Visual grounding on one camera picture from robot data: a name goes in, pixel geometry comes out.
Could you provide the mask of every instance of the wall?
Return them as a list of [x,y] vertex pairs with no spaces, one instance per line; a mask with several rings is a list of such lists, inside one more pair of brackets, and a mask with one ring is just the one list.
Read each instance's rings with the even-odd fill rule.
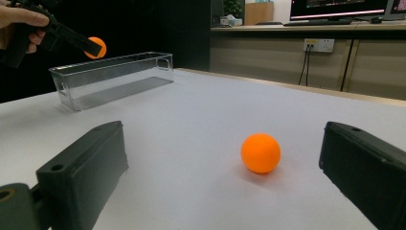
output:
[[[255,3],[255,0],[245,0],[245,4]],[[274,21],[289,22],[290,0],[274,1]]]

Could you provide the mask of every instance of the electrical outlet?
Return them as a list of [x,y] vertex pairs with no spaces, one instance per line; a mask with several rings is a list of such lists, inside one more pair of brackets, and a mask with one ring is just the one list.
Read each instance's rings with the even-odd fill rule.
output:
[[318,43],[318,52],[332,53],[334,47],[334,39],[319,39]]
[[319,46],[319,39],[313,39],[313,38],[306,38],[304,40],[304,51],[317,51],[317,47]]

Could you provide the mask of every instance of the gripper screw hole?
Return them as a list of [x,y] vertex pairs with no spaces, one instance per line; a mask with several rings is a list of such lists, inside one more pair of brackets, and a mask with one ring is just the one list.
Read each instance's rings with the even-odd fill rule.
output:
[[63,168],[63,165],[54,165],[51,168],[51,171],[60,171]]
[[9,196],[10,192],[9,191],[1,191],[0,192],[0,200],[2,200],[3,198],[6,198],[7,196]]

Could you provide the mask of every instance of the box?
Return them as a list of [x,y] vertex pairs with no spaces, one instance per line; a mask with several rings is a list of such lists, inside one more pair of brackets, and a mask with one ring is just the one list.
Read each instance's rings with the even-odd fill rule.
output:
[[229,20],[229,25],[233,26],[233,27],[242,26],[242,19],[236,18],[236,19]]
[[147,52],[49,69],[61,102],[82,111],[173,82],[172,54]]

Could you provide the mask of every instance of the orange ball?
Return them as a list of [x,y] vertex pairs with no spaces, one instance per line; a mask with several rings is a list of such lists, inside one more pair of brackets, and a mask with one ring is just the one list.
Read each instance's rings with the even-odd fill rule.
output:
[[272,136],[255,133],[242,143],[241,159],[250,171],[269,173],[275,170],[281,160],[281,148]]
[[102,41],[100,38],[91,36],[89,37],[89,40],[97,43],[98,45],[101,46],[101,50],[99,51],[99,54],[97,56],[92,56],[91,54],[84,52],[88,57],[92,59],[97,59],[97,58],[103,58],[105,56],[105,53],[107,52],[107,46],[105,45],[104,41]]

